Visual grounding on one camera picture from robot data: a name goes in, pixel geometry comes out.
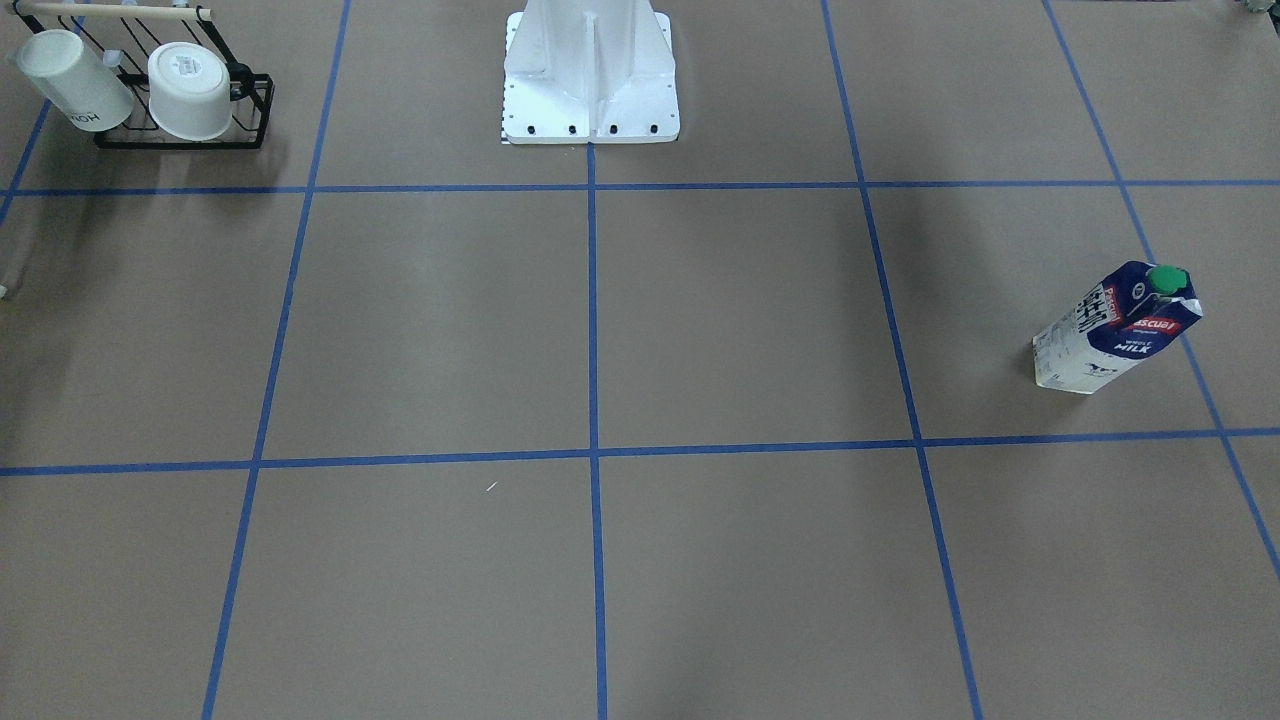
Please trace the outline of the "blue white milk carton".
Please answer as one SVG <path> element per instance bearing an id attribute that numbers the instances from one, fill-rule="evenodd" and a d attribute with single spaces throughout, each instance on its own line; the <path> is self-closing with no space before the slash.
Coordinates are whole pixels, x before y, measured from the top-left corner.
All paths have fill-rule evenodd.
<path id="1" fill-rule="evenodd" d="M 1032 340 L 1036 383 L 1093 395 L 1162 352 L 1202 316 L 1187 269 L 1124 263 Z"/>

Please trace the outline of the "white upturned cup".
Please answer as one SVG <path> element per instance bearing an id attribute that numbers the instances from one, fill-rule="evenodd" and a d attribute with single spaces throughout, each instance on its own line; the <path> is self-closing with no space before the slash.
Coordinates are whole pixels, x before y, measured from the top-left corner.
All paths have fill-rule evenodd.
<path id="1" fill-rule="evenodd" d="M 32 35 L 12 63 L 78 129 L 110 131 L 133 111 L 133 94 L 68 29 Z"/>
<path id="2" fill-rule="evenodd" d="M 197 44 L 164 44 L 147 59 L 148 114 L 169 135 L 214 140 L 233 120 L 230 74 L 214 51 Z"/>

